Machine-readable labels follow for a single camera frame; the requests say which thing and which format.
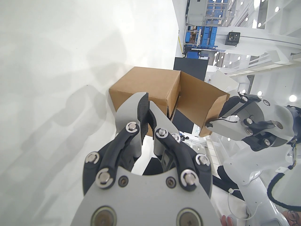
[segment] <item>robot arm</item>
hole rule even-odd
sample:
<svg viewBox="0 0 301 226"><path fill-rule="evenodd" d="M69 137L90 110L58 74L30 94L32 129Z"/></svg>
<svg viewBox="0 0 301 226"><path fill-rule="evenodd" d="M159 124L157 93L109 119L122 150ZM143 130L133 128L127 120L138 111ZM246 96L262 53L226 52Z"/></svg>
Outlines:
<svg viewBox="0 0 301 226"><path fill-rule="evenodd" d="M148 124L163 173L138 176L131 169L141 155ZM85 196L72 226L220 225L210 203L209 159L181 141L147 93L136 93L121 105L116 128L115 139L85 159Z"/></svg>
<svg viewBox="0 0 301 226"><path fill-rule="evenodd" d="M225 103L220 118L208 122L206 127L260 151L301 142L299 112L299 108L280 106L270 99L238 92ZM239 121L227 120L231 115L237 115Z"/></svg>

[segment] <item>metal screw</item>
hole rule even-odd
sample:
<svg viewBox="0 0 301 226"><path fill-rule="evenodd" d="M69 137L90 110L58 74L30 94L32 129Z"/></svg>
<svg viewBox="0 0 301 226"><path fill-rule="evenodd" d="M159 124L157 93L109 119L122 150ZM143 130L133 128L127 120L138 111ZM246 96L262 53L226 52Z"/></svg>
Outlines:
<svg viewBox="0 0 301 226"><path fill-rule="evenodd" d="M108 171L107 167L102 168L95 177L95 183L101 189L107 188L113 183L113 178L110 177Z"/></svg>
<svg viewBox="0 0 301 226"><path fill-rule="evenodd" d="M263 100L263 103L267 106L270 106L270 103L267 100Z"/></svg>
<svg viewBox="0 0 301 226"><path fill-rule="evenodd" d="M133 131L135 128L136 128L136 124L134 124L134 123L130 123L130 124L129 124L129 129L130 129L131 131Z"/></svg>
<svg viewBox="0 0 301 226"><path fill-rule="evenodd" d="M167 185L170 189L175 188L176 181L175 181L174 177L168 177L168 178L166 179L166 185Z"/></svg>
<svg viewBox="0 0 301 226"><path fill-rule="evenodd" d="M269 141L268 139L265 139L265 140L264 140L264 143L265 143L267 146L271 145L271 143L270 143L270 141Z"/></svg>
<svg viewBox="0 0 301 226"><path fill-rule="evenodd" d="M99 176L99 181L102 184L106 184L110 179L110 174L108 172L102 172Z"/></svg>
<svg viewBox="0 0 301 226"><path fill-rule="evenodd" d="M196 181L196 178L192 173L186 174L184 179L185 179L186 183L189 185L194 185L195 181Z"/></svg>
<svg viewBox="0 0 301 226"><path fill-rule="evenodd" d="M121 176L118 180L118 185L120 187L126 187L129 183L129 178L127 176Z"/></svg>
<svg viewBox="0 0 301 226"><path fill-rule="evenodd" d="M116 212L108 206L101 207L94 212L91 218L92 226L116 226Z"/></svg>
<svg viewBox="0 0 301 226"><path fill-rule="evenodd" d="M94 162L94 164L96 164L99 161L99 153L97 152L91 152L87 155L86 159L85 159L85 163L88 162Z"/></svg>
<svg viewBox="0 0 301 226"><path fill-rule="evenodd" d="M129 122L127 125L126 125L126 131L128 131L129 133L135 133L138 131L137 129L137 123L134 122L134 121L131 121Z"/></svg>
<svg viewBox="0 0 301 226"><path fill-rule="evenodd" d="M172 137L177 141L177 143L180 143L180 142L181 142L181 137L180 137L179 134L173 133L173 134L172 134Z"/></svg>
<svg viewBox="0 0 301 226"><path fill-rule="evenodd" d="M208 163L206 156L199 157L199 160L202 165L207 165Z"/></svg>
<svg viewBox="0 0 301 226"><path fill-rule="evenodd" d="M253 134L253 130L250 129L249 127L247 127L247 128L246 128L246 133L247 133L248 135L252 135L252 134Z"/></svg>
<svg viewBox="0 0 301 226"><path fill-rule="evenodd" d="M177 226L202 226L200 215L193 209L186 208L181 210L177 215Z"/></svg>
<svg viewBox="0 0 301 226"><path fill-rule="evenodd" d="M252 124L252 123L253 123L253 121L252 121L250 118L247 118L247 119L246 119L246 122L247 122L248 124Z"/></svg>
<svg viewBox="0 0 301 226"><path fill-rule="evenodd" d="M245 101L245 102L248 101L247 97L242 97L242 100Z"/></svg>
<svg viewBox="0 0 301 226"><path fill-rule="evenodd" d="M195 162L198 164L198 165L207 165L207 166L210 166L210 160L208 159L208 157L203 154L203 153L199 153L196 155L195 157Z"/></svg>
<svg viewBox="0 0 301 226"><path fill-rule="evenodd" d="M164 136L165 134L166 134L165 129L160 128L160 129L159 129L159 135L160 135L160 136Z"/></svg>

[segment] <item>robotic hand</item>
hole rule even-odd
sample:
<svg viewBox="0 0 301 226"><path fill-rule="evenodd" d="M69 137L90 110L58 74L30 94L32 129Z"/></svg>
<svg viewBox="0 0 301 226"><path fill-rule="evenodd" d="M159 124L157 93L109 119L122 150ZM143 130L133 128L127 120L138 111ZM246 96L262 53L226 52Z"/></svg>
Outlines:
<svg viewBox="0 0 301 226"><path fill-rule="evenodd" d="M242 140L253 151L301 142L301 109L280 106L270 99L238 92L225 103L220 118L206 127L232 140ZM226 120L237 115L240 121Z"/></svg>
<svg viewBox="0 0 301 226"><path fill-rule="evenodd" d="M301 109L280 106L270 99L242 92L231 95L223 106L220 118L208 122L206 127L250 146L239 150L223 163L225 172L237 184L245 200L249 214L244 219L246 225L288 226L271 201L276 202L272 197L275 183L269 186L267 193L259 175L263 170L276 170L280 166L292 169L296 164L297 155L294 151L296 144L301 142ZM237 115L239 121L227 120L231 115ZM290 144L292 151L278 147L284 144Z"/></svg>
<svg viewBox="0 0 301 226"><path fill-rule="evenodd" d="M153 130L154 153L163 173L131 173L143 139ZM71 226L220 225L210 202L211 165L181 141L177 128L152 102L136 93L116 113L114 140L87 155L84 199Z"/></svg>

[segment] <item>cardboard box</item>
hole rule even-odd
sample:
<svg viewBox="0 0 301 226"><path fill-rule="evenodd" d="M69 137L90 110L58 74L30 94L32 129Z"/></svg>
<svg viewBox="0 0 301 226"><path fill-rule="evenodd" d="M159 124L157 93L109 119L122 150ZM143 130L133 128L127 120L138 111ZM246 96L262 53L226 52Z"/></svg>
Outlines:
<svg viewBox="0 0 301 226"><path fill-rule="evenodd" d="M205 122L218 118L230 96L182 71L134 67L109 89L115 110L136 92L148 92L149 100L171 120L178 109L201 127L201 137L211 133ZM150 127L147 135L152 136Z"/></svg>

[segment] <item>ceiling light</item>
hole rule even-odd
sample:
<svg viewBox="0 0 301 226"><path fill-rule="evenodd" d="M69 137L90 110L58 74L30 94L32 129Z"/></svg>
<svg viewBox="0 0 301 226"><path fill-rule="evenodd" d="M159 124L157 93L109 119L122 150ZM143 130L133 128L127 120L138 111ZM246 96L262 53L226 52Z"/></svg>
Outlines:
<svg viewBox="0 0 301 226"><path fill-rule="evenodd" d="M252 23L252 28L257 28L257 20L253 20L253 23Z"/></svg>
<svg viewBox="0 0 301 226"><path fill-rule="evenodd" d="M260 0L254 0L254 9L257 9L260 6Z"/></svg>
<svg viewBox="0 0 301 226"><path fill-rule="evenodd" d="M289 97L289 101L295 102L295 101L297 101L297 97L296 97L295 95L291 95L291 96Z"/></svg>

